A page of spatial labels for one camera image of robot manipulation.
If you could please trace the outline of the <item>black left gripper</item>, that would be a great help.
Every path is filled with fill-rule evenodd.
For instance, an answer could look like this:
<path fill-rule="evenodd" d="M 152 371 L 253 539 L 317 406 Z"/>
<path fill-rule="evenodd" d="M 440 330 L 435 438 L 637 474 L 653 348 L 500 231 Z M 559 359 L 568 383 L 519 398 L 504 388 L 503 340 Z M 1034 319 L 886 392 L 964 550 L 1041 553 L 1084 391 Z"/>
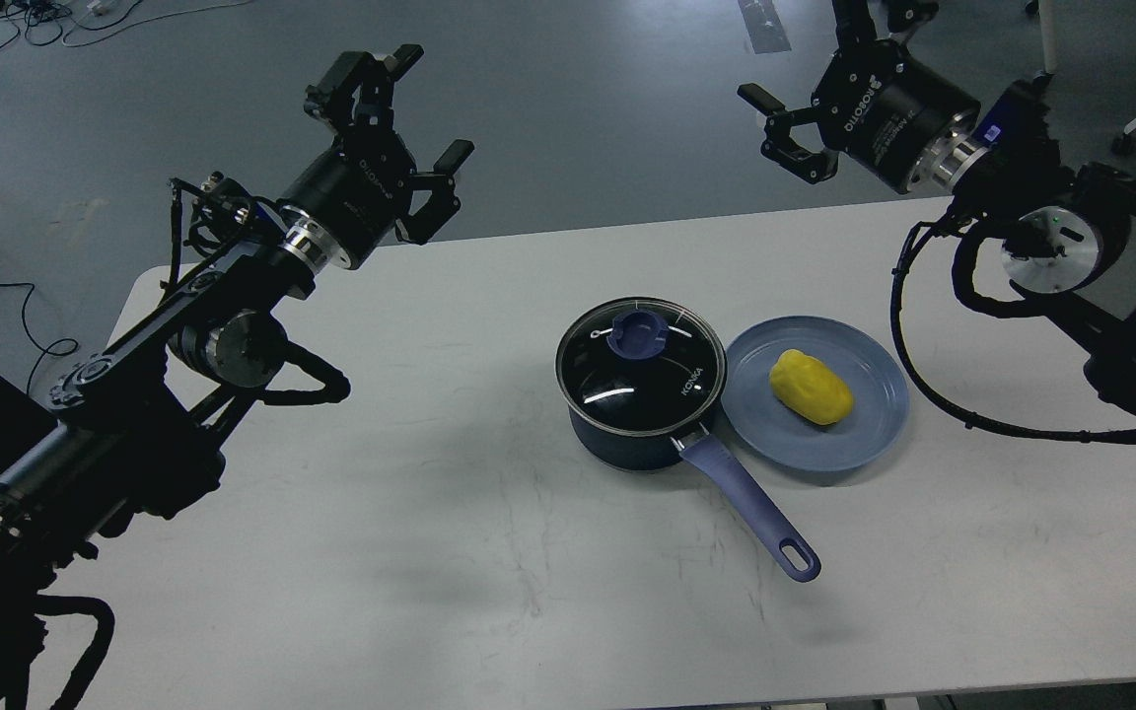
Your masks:
<path fill-rule="evenodd" d="M 457 212 L 457 175 L 474 143 L 456 139 L 432 172 L 415 172 L 414 156 L 393 127 L 396 81 L 423 58 L 419 44 L 383 58 L 342 52 L 306 89 L 304 112 L 332 134 L 278 199 L 284 219 L 316 222 L 335 243 L 332 261 L 354 270 L 393 228 L 398 242 L 424 247 Z"/>

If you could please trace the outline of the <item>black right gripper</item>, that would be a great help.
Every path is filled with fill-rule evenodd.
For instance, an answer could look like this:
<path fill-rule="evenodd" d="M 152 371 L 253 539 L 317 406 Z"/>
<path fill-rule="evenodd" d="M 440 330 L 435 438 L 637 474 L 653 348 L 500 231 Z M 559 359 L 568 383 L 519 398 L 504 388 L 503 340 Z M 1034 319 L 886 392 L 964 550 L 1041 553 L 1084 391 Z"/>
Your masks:
<path fill-rule="evenodd" d="M 982 103 L 910 53 L 910 41 L 941 12 L 939 1 L 882 1 L 882 39 L 867 1 L 832 1 L 835 49 L 812 93 L 788 109 L 757 84 L 738 95 L 762 117 L 761 156 L 808 184 L 832 179 L 840 153 L 900 194 L 932 174 L 935 145 L 974 125 Z M 793 130 L 816 124 L 825 148 L 797 143 Z"/>

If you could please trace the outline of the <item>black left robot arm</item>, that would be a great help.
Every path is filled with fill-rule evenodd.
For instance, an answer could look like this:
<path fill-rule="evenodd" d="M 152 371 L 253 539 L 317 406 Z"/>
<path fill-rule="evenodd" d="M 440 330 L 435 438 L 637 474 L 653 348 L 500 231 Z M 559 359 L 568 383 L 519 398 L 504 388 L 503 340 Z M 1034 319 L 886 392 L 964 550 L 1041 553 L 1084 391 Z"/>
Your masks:
<path fill-rule="evenodd" d="M 107 602 L 48 592 L 95 535 L 137 513 L 169 520 L 222 482 L 222 448 L 257 404 L 339 403 L 339 368 L 289 337 L 272 310 L 311 296 L 321 269 L 353 270 L 393 235 L 423 247 L 460 210 L 457 139 L 427 172 L 396 134 L 396 81 L 421 45 L 343 52 L 307 87 L 329 147 L 279 199 L 212 174 L 172 179 L 172 262 L 161 301 L 32 400 L 0 377 L 0 709 L 28 704 L 45 620 L 86 615 L 97 629 L 53 702 L 77 707 L 111 648 Z"/>

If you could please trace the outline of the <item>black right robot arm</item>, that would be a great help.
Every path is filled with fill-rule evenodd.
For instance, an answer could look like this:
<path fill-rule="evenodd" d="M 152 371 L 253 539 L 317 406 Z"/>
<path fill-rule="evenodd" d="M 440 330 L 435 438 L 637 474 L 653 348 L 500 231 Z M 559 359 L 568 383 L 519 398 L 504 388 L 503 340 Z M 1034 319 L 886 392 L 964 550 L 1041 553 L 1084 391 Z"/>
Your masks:
<path fill-rule="evenodd" d="M 1033 431 L 975 414 L 912 364 L 901 321 L 907 275 L 930 239 L 957 239 L 960 304 L 1055 324 L 1088 356 L 1083 374 L 1099 399 L 1136 415 L 1136 178 L 1101 162 L 1064 166 L 1038 85 L 1016 81 L 984 108 L 914 58 L 909 40 L 938 8 L 888 1 L 888 35 L 879 36 L 869 5 L 834 1 L 835 50 L 807 107 L 738 87 L 763 118 L 761 154 L 810 184 L 830 179 L 847 156 L 900 194 L 932 181 L 952 197 L 939 219 L 907 234 L 888 307 L 897 364 L 944 414 L 1014 438 L 1136 445 L 1136 428 Z"/>

